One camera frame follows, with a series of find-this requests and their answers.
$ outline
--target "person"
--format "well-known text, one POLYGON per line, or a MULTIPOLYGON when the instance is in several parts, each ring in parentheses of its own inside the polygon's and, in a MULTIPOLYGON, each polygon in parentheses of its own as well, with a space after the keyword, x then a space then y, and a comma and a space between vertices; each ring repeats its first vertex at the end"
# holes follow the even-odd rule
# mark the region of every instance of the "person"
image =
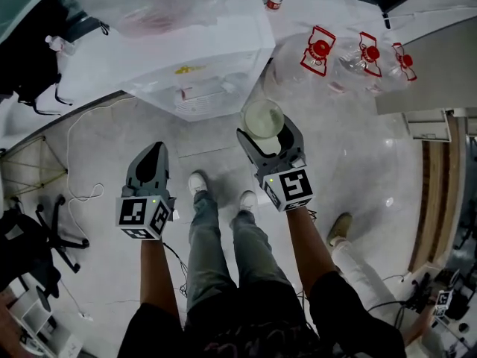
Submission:
POLYGON ((231 280, 218 207, 198 172, 189 178, 195 217, 189 232, 187 319, 181 327, 161 241, 141 246, 141 306, 119 357, 405 357, 399 331, 371 316, 339 275, 306 207, 286 213, 295 260, 317 334, 256 225, 256 195, 240 197, 230 223, 239 273, 231 280))
POLYGON ((364 308, 373 317, 399 329, 408 357, 444 357, 442 341, 430 328, 435 294, 420 314, 399 304, 373 267, 366 263, 348 241, 347 234, 352 222, 351 214, 342 213, 329 232, 326 241, 332 247, 334 264, 356 290, 364 308), (401 307, 402 318, 399 319, 401 307))

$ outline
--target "white floor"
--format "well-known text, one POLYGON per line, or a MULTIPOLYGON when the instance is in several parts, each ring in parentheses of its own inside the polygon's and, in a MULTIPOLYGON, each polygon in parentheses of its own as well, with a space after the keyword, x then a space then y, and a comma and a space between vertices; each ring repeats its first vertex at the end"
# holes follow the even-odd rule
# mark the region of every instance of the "white floor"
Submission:
MULTIPOLYGON (((420 142, 405 135, 400 116, 377 116, 370 95, 324 97, 316 101, 282 104, 282 109, 302 131, 305 153, 316 199, 315 224, 325 237, 335 218, 351 212, 350 239, 382 277, 407 271, 420 211, 422 154, 420 142)), ((74 116, 49 128, 48 144, 66 165, 66 135, 74 116)), ((192 198, 187 189, 191 172, 205 171, 220 207, 222 245, 234 280, 238 273, 228 227, 241 192, 254 189, 259 196, 258 224, 269 235, 279 265, 301 290, 284 214, 278 214, 253 177, 253 166, 236 139, 240 115, 188 123, 145 102, 132 98, 113 108, 86 114, 72 129, 69 152, 69 185, 75 195, 89 195, 96 183, 104 194, 87 203, 72 203, 72 212, 89 237, 91 247, 71 251, 81 270, 73 274, 54 252, 63 282, 83 312, 78 316, 63 286, 60 298, 51 300, 55 317, 66 323, 98 357, 115 357, 127 323, 139 302, 139 243, 116 229, 115 198, 120 196, 130 161, 146 146, 163 141, 169 151, 171 180, 168 188, 178 197, 180 218, 169 223, 164 240, 187 262, 192 198)), ((27 213, 38 202, 51 203, 66 188, 66 178, 45 189, 24 194, 27 213)), ((60 226, 79 237, 66 206, 60 210, 60 226)), ((174 287, 184 278, 175 257, 167 252, 174 287)), ((185 298, 177 290, 177 302, 185 319, 185 298)))

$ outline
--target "black bag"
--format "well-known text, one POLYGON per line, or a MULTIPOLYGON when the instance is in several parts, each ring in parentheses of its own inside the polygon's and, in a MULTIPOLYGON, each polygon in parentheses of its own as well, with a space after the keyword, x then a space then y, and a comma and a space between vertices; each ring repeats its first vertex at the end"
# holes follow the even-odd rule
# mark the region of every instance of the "black bag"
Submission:
POLYGON ((50 115, 37 110, 36 99, 57 84, 61 75, 56 52, 45 38, 65 33, 67 14, 58 0, 42 0, 0 44, 0 96, 16 92, 20 103, 31 106, 38 114, 50 115))

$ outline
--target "gray jeans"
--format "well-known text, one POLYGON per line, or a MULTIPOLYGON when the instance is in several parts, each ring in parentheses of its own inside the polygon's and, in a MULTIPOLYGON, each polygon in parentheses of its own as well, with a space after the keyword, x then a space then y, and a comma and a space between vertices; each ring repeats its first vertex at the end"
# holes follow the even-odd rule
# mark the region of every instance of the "gray jeans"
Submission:
MULTIPOLYGON (((207 191, 194 197, 187 272, 187 311, 202 300, 235 289, 229 275, 218 228, 217 203, 207 191)), ((230 223, 240 287, 257 281, 291 285, 271 253, 267 235, 256 226, 253 214, 240 211, 230 223)))

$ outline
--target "shoe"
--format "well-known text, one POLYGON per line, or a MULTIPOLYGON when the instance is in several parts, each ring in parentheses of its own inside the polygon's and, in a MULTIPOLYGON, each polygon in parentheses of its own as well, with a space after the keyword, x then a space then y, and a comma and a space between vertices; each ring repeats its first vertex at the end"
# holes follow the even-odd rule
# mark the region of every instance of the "shoe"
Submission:
POLYGON ((207 183, 200 172, 192 172, 189 176, 189 190, 192 196, 200 191, 207 191, 207 183))
POLYGON ((348 230, 350 229, 353 217, 348 212, 342 213, 331 228, 326 238, 326 242, 334 247, 338 239, 346 239, 348 230))
POLYGON ((257 201, 255 192, 245 191, 243 194, 241 194, 239 208, 240 211, 248 211, 255 214, 258 206, 259 203, 257 201))

